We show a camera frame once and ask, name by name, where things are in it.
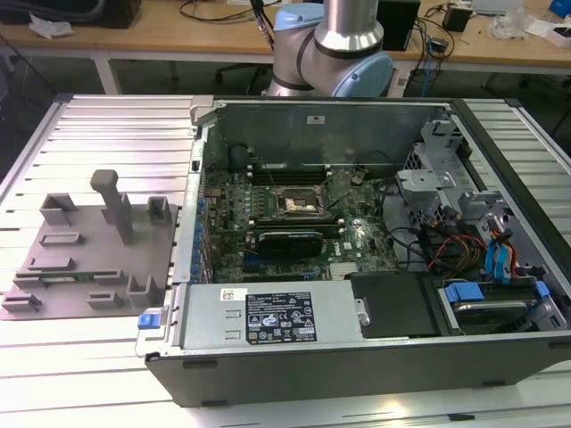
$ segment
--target sticker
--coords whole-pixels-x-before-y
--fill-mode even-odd
[[[251,345],[317,341],[310,292],[248,294],[245,300]]]
[[[247,288],[223,288],[220,290],[220,300],[246,300]]]
[[[73,276],[58,276],[56,278],[42,278],[44,283],[75,283]]]
[[[325,125],[325,116],[308,116],[308,125]]]

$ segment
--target table leg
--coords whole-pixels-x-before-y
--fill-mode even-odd
[[[107,95],[118,95],[121,93],[121,86],[115,71],[109,63],[109,59],[103,56],[94,58],[97,73],[101,79],[103,90]]]
[[[396,62],[394,64],[393,78],[386,95],[388,98],[402,98],[404,96],[404,90],[407,88],[414,65],[413,62]]]
[[[2,67],[6,73],[14,73],[14,66],[10,61],[10,55],[2,55]]]

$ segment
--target small green circuit board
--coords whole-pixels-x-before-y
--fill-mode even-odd
[[[321,184],[325,211],[343,219],[338,225],[343,230],[339,238],[326,238],[321,253],[310,259],[264,259],[246,243],[248,235],[252,237],[249,221],[258,216],[270,217],[276,211],[276,192],[303,186],[254,186],[242,174],[208,173],[204,195],[209,199],[211,235],[221,242],[220,255],[213,263],[214,282],[331,279],[332,263],[354,263],[359,271],[398,268],[387,242],[385,223],[377,215],[380,180],[358,181],[360,185],[355,185],[355,174],[354,169],[340,169]]]

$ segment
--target white label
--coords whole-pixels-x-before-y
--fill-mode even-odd
[[[58,276],[57,278],[41,278],[44,283],[75,283],[73,276]]]
[[[325,116],[308,116],[308,125],[325,125]]]
[[[315,329],[313,327],[300,328],[299,329],[299,334],[314,334],[314,333],[315,333]]]
[[[223,288],[220,290],[220,300],[246,300],[247,288]]]

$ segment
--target motherboard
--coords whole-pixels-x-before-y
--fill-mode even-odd
[[[398,268],[378,212],[380,179],[355,168],[322,180],[269,171],[207,171],[203,195],[211,231],[212,282],[343,279]]]

